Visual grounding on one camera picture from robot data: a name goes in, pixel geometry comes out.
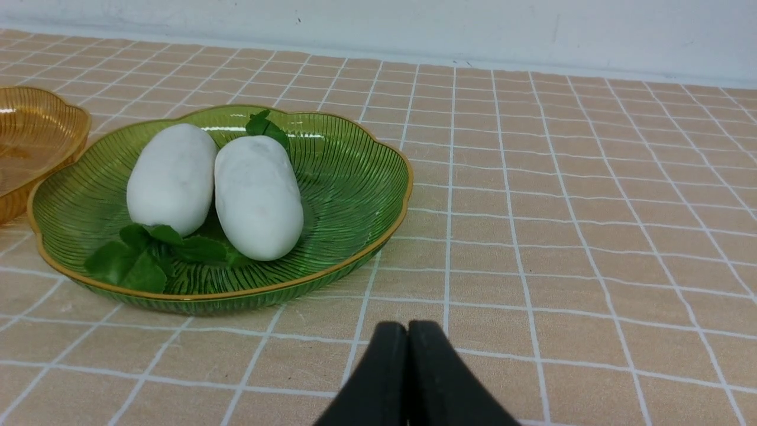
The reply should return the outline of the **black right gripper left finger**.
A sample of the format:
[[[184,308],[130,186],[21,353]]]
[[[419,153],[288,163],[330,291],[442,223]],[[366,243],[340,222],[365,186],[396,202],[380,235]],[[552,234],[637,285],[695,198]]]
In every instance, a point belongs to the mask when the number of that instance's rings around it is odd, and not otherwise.
[[[315,424],[405,425],[407,343],[403,324],[378,323],[360,363]]]

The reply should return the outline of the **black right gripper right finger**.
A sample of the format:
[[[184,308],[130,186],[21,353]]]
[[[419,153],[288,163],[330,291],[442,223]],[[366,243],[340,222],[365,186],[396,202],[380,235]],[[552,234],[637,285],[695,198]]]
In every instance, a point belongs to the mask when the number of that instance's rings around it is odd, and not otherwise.
[[[441,326],[408,328],[406,415],[409,425],[519,425],[476,378]]]

